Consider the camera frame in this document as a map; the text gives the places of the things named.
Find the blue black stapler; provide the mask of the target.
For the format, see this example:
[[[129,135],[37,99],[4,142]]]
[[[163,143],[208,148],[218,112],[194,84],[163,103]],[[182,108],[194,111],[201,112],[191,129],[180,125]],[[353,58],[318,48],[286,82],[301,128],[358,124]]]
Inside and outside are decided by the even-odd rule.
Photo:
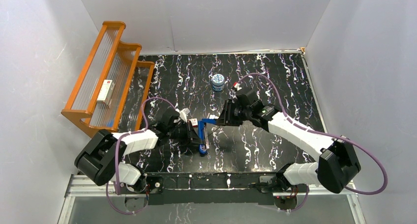
[[[203,118],[198,121],[198,135],[203,142],[199,145],[199,153],[201,156],[207,155],[209,149],[207,124],[216,125],[216,118]]]

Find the silver staple strips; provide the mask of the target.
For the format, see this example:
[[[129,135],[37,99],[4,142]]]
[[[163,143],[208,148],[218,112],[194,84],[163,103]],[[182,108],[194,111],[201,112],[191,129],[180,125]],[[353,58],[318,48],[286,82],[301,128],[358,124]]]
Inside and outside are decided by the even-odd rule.
[[[213,114],[210,114],[210,115],[208,116],[208,118],[209,118],[209,119],[214,119],[214,120],[216,120],[216,119],[218,118],[218,116],[213,115]]]

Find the red white staples box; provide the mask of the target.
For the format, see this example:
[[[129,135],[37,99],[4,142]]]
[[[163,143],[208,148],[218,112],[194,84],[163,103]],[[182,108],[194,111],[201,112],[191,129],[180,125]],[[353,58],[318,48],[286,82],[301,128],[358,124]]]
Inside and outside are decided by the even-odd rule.
[[[188,121],[191,123],[192,127],[194,127],[194,128],[198,127],[198,119],[191,118]]]

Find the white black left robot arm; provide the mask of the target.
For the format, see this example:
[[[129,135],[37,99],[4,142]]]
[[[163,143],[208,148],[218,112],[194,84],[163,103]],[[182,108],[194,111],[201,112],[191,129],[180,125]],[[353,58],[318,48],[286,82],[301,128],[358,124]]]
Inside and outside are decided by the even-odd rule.
[[[188,113],[188,109],[167,109],[146,130],[131,133],[99,130],[78,154],[74,165],[97,186],[119,182],[140,193],[147,186],[145,175],[136,166],[122,162],[123,156],[154,149],[167,140],[184,146],[203,145],[192,122],[186,118]]]

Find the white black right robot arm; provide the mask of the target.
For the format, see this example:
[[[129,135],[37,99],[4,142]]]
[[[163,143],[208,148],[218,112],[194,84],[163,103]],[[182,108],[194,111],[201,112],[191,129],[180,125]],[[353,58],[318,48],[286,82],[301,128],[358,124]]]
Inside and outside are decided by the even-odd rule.
[[[240,126],[245,121],[284,138],[314,159],[312,163],[286,164],[274,178],[260,181],[257,184],[259,188],[269,187],[288,192],[299,184],[314,184],[338,194],[361,170],[352,144],[318,132],[312,133],[309,128],[298,128],[296,121],[285,116],[279,106],[263,104],[250,88],[238,90],[233,99],[225,101],[216,124]]]

